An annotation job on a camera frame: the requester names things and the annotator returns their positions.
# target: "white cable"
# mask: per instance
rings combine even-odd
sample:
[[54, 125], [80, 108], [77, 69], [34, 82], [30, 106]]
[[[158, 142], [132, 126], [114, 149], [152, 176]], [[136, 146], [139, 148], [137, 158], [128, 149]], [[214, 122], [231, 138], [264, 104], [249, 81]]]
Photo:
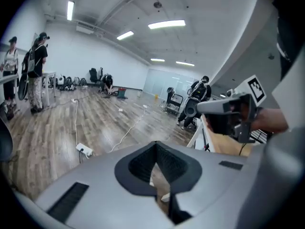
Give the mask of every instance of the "white cable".
[[116, 144], [116, 145], [112, 148], [112, 150], [111, 150], [109, 153], [111, 153], [118, 145], [120, 145], [120, 144], [122, 143], [123, 139], [124, 139], [124, 138], [127, 136], [127, 134], [130, 132], [130, 130], [133, 129], [133, 128], [135, 127], [135, 125], [138, 124], [138, 123], [142, 120], [142, 118], [143, 118], [144, 115], [145, 115], [145, 111], [146, 111], [146, 110], [147, 110], [147, 108], [145, 108], [144, 113], [143, 113], [143, 115], [141, 116], [141, 118], [140, 118], [136, 123], [134, 123], [134, 125], [133, 125], [132, 127], [129, 128], [128, 132], [126, 132], [126, 134], [122, 137], [121, 141], [120, 141], [118, 144]]
[[77, 108], [78, 108], [78, 100], [76, 100], [76, 111], [75, 111], [75, 122], [74, 122], [74, 125], [75, 125], [75, 135], [76, 135], [76, 146], [78, 144], [78, 141], [77, 141], [77, 128], [76, 128]]

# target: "glass wall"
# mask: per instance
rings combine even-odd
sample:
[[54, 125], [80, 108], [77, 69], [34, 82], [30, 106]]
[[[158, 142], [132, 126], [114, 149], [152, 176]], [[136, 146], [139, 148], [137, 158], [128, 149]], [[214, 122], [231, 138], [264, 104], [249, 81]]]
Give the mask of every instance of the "glass wall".
[[158, 71], [150, 69], [147, 73], [143, 91], [167, 99], [167, 89], [173, 87], [176, 94], [187, 97], [187, 90], [197, 81], [192, 77], [175, 74], [172, 72]]

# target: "power strip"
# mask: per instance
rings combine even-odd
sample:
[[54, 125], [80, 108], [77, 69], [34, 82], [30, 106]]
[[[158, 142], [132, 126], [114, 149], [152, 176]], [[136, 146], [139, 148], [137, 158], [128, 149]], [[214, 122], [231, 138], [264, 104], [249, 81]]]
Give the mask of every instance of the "power strip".
[[78, 143], [77, 146], [76, 146], [76, 149], [79, 151], [79, 152], [82, 152], [83, 154], [87, 155], [88, 157], [90, 157], [92, 154], [93, 154], [93, 150], [87, 146], [85, 146], [84, 144], [82, 143]]

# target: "table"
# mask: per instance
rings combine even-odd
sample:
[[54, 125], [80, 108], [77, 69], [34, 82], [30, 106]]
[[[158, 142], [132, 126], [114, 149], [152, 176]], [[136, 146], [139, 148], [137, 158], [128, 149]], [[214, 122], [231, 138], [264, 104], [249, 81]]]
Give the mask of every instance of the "table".
[[56, 72], [43, 72], [42, 76], [45, 76], [46, 80], [46, 95], [47, 95], [47, 106], [50, 106], [50, 100], [49, 100], [49, 78], [54, 77], [54, 83], [53, 83], [53, 92], [54, 92], [54, 97], [56, 97]]
[[4, 76], [4, 77], [0, 78], [0, 85], [5, 84], [5, 83], [10, 82], [10, 81], [15, 81], [16, 106], [17, 106], [17, 109], [20, 110], [20, 103], [19, 103], [19, 98], [18, 98], [18, 88], [17, 88], [17, 78], [18, 78], [17, 74]]

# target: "ceiling light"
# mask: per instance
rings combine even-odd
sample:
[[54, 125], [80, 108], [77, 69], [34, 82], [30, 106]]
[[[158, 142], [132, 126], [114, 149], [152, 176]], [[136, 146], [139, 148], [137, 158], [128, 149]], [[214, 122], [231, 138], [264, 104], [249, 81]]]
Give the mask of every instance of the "ceiling light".
[[155, 24], [148, 25], [151, 29], [163, 28], [163, 27], [171, 27], [171, 26], [185, 26], [185, 21], [164, 21]]
[[151, 61], [165, 62], [165, 60], [164, 60], [164, 59], [151, 59]]
[[72, 20], [74, 2], [68, 1], [67, 20]]
[[192, 63], [185, 63], [185, 62], [179, 62], [179, 61], [176, 61], [176, 63], [178, 63], [178, 64], [184, 64], [184, 65], [187, 65], [187, 66], [195, 66], [195, 65], [192, 64]]
[[134, 33], [133, 33], [132, 31], [129, 31], [129, 32], [127, 32], [127, 33], [125, 33], [125, 34], [123, 34], [123, 35], [117, 37], [117, 39], [118, 39], [118, 40], [123, 40], [124, 38], [129, 37], [129, 36], [132, 36], [133, 34], [134, 34]]

